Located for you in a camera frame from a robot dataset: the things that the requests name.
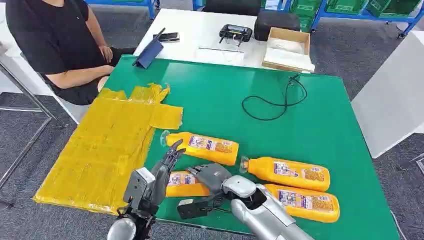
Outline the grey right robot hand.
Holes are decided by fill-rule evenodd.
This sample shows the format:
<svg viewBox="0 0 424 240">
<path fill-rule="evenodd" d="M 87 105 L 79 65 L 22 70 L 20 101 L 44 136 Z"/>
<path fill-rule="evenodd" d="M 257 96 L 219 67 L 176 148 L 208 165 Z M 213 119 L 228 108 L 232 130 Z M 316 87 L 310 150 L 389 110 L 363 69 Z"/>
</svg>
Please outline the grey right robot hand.
<svg viewBox="0 0 424 240">
<path fill-rule="evenodd" d="M 218 163 L 197 165 L 188 167 L 186 170 L 204 184 L 212 196 L 221 194 L 223 182 L 233 176 Z"/>
</svg>

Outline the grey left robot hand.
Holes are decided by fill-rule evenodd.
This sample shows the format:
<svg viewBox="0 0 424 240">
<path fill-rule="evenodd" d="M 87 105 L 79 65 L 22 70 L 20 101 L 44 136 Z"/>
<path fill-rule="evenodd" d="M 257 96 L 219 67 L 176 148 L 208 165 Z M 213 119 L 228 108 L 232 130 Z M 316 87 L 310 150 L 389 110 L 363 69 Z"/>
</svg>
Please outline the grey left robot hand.
<svg viewBox="0 0 424 240">
<path fill-rule="evenodd" d="M 158 161 L 153 168 L 151 173 L 155 176 L 155 184 L 150 194 L 150 202 L 158 206 L 165 199 L 166 188 L 169 183 L 170 174 L 173 171 L 178 159 L 186 151 L 185 148 L 178 150 L 178 147 L 183 143 L 183 139 L 179 139 L 172 146 L 170 146 L 163 156 L 163 158 Z"/>
</svg>

